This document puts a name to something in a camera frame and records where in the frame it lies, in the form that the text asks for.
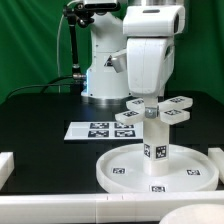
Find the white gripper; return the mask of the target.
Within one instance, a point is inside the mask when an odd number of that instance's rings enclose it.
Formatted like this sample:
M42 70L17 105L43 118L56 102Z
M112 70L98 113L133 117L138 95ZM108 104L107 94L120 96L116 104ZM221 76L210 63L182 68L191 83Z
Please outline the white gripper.
M174 68L174 36L185 26L182 5L129 6L123 20L127 36L129 90L135 97L156 98ZM146 107L145 117L158 117L157 107Z

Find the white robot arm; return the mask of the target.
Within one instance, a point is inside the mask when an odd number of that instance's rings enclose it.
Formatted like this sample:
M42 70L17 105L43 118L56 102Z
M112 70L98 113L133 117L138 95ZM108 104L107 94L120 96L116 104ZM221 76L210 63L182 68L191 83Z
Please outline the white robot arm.
M158 96L174 68L174 36L185 26L185 7L176 0L134 0L120 20L118 0L84 0L93 10L92 64L87 96L97 100L132 95L144 100L147 118L158 116Z

